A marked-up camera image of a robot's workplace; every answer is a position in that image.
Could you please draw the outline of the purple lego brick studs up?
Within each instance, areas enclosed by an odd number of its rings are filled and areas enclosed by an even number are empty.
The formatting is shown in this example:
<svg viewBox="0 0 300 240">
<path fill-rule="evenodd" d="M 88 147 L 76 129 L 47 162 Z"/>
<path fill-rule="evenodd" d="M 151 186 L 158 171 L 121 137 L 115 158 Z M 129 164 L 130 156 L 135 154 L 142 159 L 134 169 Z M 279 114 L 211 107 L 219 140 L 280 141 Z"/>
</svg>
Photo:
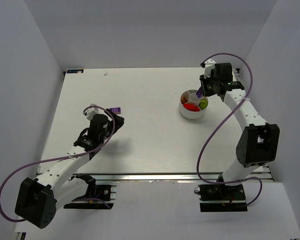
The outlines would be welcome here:
<svg viewBox="0 0 300 240">
<path fill-rule="evenodd" d="M 112 111 L 115 114 L 121 114 L 121 108 L 120 107 L 111 107 L 109 108 L 110 111 Z"/>
</svg>

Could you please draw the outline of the purple lego brick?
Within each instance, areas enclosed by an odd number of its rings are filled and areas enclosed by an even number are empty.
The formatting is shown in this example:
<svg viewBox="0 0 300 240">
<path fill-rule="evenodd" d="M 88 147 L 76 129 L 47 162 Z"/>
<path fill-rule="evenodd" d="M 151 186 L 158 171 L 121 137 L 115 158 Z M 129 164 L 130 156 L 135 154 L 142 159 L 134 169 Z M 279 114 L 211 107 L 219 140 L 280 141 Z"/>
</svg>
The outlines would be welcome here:
<svg viewBox="0 0 300 240">
<path fill-rule="evenodd" d="M 202 98 L 203 97 L 203 91 L 202 91 L 202 89 L 199 88 L 195 94 L 196 94 L 196 96 L 197 96 L 198 99 Z"/>
</svg>

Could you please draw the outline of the red lego brick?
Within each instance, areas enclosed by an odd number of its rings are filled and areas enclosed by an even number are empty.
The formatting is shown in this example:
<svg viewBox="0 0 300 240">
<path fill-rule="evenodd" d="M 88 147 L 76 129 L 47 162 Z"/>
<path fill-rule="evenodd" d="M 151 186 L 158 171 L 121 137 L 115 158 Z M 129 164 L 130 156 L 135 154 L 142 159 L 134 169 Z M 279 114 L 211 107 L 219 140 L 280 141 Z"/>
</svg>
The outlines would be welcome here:
<svg viewBox="0 0 300 240">
<path fill-rule="evenodd" d="M 191 112 L 200 112 L 201 111 L 201 109 L 197 105 L 194 105 L 192 103 L 183 104 L 183 107 L 186 110 L 191 111 Z"/>
</svg>

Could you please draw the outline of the orange lego brick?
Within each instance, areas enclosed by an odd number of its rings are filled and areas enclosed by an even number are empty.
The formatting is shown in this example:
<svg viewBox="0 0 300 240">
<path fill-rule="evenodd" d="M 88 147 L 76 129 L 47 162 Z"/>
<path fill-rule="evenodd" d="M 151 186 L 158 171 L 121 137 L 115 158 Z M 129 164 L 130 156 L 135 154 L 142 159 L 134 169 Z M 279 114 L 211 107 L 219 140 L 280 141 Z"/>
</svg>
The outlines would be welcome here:
<svg viewBox="0 0 300 240">
<path fill-rule="evenodd" d="M 187 96 L 185 96 L 185 95 L 181 96 L 180 102 L 181 102 L 182 105 L 187 104 L 188 101 L 189 101 L 189 98 Z"/>
</svg>

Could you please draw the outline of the yellow-green lego brick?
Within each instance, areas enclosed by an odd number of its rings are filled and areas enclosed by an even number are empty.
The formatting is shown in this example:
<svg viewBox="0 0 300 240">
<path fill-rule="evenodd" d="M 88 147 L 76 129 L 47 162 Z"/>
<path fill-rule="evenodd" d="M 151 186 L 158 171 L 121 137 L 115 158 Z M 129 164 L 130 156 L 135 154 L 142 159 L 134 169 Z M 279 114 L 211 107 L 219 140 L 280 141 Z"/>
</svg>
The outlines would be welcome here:
<svg viewBox="0 0 300 240">
<path fill-rule="evenodd" d="M 206 99 L 202 99 L 199 103 L 199 108 L 203 111 L 208 106 L 208 101 Z"/>
</svg>

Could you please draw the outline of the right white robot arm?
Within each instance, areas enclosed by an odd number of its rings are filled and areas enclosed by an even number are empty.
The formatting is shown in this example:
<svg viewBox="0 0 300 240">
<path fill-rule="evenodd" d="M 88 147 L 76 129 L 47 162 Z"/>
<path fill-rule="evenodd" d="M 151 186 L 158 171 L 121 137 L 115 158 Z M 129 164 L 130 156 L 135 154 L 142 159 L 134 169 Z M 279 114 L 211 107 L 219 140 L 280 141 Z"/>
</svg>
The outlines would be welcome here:
<svg viewBox="0 0 300 240">
<path fill-rule="evenodd" d="M 251 172 L 276 158 L 280 128 L 268 123 L 252 105 L 249 90 L 233 79 L 232 65 L 208 59 L 201 64 L 201 90 L 205 97 L 217 95 L 231 110 L 225 117 L 234 116 L 242 130 L 235 148 L 236 158 L 230 167 L 213 183 L 211 191 L 221 199 L 232 200 Z"/>
</svg>

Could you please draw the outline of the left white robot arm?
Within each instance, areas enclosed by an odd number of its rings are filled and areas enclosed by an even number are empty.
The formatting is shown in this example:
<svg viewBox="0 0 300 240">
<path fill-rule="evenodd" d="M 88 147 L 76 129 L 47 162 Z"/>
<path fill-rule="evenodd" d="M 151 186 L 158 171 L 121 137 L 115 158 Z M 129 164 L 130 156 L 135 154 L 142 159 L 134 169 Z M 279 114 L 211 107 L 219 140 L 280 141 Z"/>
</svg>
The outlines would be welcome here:
<svg viewBox="0 0 300 240">
<path fill-rule="evenodd" d="M 65 160 L 59 160 L 34 179 L 26 178 L 20 185 L 14 211 L 40 229 L 52 221 L 57 210 L 73 200 L 85 202 L 98 196 L 96 180 L 76 171 L 101 150 L 125 119 L 110 109 L 105 114 L 94 113 L 88 119 L 89 127 L 79 134 Z"/>
</svg>

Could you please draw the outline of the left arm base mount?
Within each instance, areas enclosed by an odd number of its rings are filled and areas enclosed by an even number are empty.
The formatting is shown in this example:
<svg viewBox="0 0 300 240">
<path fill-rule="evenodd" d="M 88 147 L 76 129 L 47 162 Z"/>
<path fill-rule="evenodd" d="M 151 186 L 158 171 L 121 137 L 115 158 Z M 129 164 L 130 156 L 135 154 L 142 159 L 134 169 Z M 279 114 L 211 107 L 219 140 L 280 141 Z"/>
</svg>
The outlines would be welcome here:
<svg viewBox="0 0 300 240">
<path fill-rule="evenodd" d="M 114 206 L 116 195 L 116 185 L 99 184 L 95 186 L 95 194 L 92 197 L 78 197 L 63 208 L 74 210 L 111 210 Z"/>
</svg>

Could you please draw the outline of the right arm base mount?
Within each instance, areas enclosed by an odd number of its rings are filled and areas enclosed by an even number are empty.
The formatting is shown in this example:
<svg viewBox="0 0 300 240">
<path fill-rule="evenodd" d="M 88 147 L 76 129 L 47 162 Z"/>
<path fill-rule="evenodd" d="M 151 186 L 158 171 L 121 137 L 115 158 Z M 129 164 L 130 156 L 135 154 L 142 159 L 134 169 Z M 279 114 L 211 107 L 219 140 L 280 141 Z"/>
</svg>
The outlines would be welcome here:
<svg viewBox="0 0 300 240">
<path fill-rule="evenodd" d="M 242 184 L 202 184 L 194 189 L 199 196 L 202 213 L 247 212 L 246 195 Z"/>
</svg>

